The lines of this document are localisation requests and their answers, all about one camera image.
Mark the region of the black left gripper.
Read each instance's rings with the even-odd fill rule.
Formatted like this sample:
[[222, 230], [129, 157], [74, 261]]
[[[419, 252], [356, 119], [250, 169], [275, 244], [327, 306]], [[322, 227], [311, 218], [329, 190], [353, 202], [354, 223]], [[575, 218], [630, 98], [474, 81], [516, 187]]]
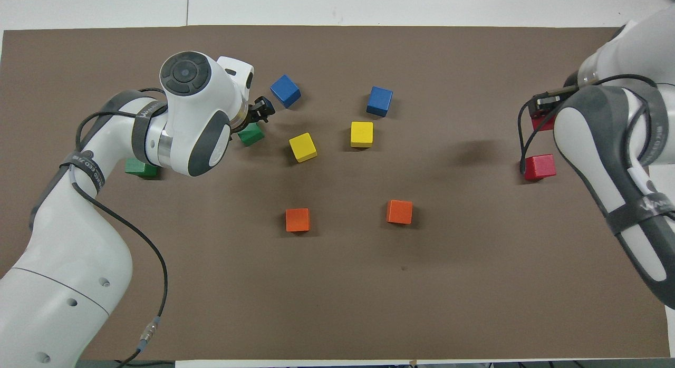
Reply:
[[263, 121], [267, 123], [267, 118], [276, 113], [275, 108], [268, 98], [258, 98], [253, 104], [248, 105], [247, 116], [243, 126], [246, 128], [251, 123]]

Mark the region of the green wooden cube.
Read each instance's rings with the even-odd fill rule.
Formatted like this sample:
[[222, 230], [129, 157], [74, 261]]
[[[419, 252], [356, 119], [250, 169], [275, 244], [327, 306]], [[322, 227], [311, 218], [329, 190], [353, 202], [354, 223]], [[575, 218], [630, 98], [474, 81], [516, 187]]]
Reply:
[[258, 123], [249, 123], [243, 130], [237, 133], [244, 146], [250, 147], [265, 137], [265, 133]]
[[143, 163], [136, 158], [125, 159], [124, 171], [128, 175], [140, 177], [144, 180], [154, 180], [159, 178], [160, 168], [153, 164]]

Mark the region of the blue wooden cube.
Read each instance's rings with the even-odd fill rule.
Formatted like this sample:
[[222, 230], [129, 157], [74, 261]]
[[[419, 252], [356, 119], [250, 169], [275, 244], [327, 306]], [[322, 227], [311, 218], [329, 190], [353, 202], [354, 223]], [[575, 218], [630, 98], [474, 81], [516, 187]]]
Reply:
[[391, 101], [393, 99], [393, 91], [389, 89], [384, 89], [377, 85], [374, 85], [371, 88], [369, 94], [366, 112], [371, 115], [376, 115], [379, 117], [386, 117], [390, 111]]
[[275, 98], [280, 101], [282, 106], [290, 108], [301, 98], [301, 89], [297, 84], [287, 75], [284, 74], [279, 77], [270, 86], [270, 90]]

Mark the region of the yellow wooden cube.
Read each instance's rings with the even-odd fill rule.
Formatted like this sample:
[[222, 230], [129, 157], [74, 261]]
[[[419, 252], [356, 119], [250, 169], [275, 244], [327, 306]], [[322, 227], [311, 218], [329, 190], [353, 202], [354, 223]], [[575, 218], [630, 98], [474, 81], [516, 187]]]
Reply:
[[368, 149], [374, 142], [374, 123], [371, 121], [352, 121], [350, 128], [350, 147]]
[[308, 132], [290, 138], [288, 142], [297, 163], [304, 163], [318, 156], [313, 138]]

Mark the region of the orange wooden cube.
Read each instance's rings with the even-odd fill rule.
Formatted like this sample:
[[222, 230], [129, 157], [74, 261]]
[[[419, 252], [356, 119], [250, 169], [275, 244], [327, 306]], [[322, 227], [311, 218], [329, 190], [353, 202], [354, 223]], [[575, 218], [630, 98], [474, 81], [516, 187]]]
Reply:
[[409, 225], [412, 224], [414, 204], [407, 200], [388, 200], [385, 219], [391, 224]]
[[311, 230], [309, 208], [291, 208], [285, 210], [285, 231], [307, 232]]

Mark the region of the brown table mat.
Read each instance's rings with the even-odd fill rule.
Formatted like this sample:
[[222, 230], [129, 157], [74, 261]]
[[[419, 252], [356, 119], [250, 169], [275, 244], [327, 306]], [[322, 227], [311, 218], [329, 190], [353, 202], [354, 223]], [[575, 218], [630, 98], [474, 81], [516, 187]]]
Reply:
[[[142, 229], [169, 274], [143, 359], [446, 360], [669, 356], [666, 312], [551, 132], [518, 174], [520, 106], [561, 87], [613, 28], [188, 26], [6, 32], [0, 61], [0, 275], [85, 116], [159, 86], [195, 50], [287, 74], [301, 99], [238, 137], [212, 171], [143, 180], [116, 166], [100, 201]], [[371, 88], [393, 91], [384, 118]], [[352, 121], [374, 123], [368, 149]], [[297, 163], [289, 139], [318, 156]], [[386, 222], [388, 200], [412, 224]], [[311, 230], [285, 231], [309, 208]]]

